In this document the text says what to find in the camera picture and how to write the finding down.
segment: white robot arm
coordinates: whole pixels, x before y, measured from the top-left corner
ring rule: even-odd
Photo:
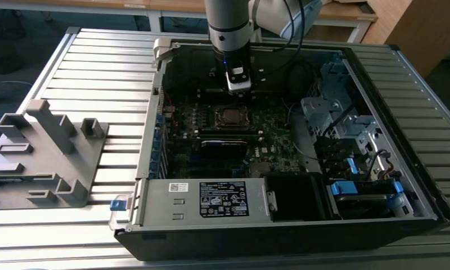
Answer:
[[[255,26],[289,39],[309,31],[321,0],[205,0],[217,73],[231,93],[251,89],[251,35]]]

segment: blue latch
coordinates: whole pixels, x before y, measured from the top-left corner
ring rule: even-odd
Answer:
[[[113,200],[111,203],[112,211],[127,211],[127,201]]]
[[[359,194],[353,181],[337,181],[331,185],[333,195]]]
[[[403,193],[404,192],[404,187],[403,184],[400,182],[393,182],[393,186],[396,187],[397,193]]]
[[[353,173],[353,174],[357,174],[357,173],[359,173],[359,170],[357,170],[357,166],[355,165],[353,159],[349,157],[349,158],[347,159],[347,161],[348,161],[348,164],[351,165],[352,173]]]

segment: warning label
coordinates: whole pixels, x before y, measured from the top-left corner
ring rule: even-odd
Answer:
[[[200,215],[204,218],[248,216],[245,182],[201,182]]]

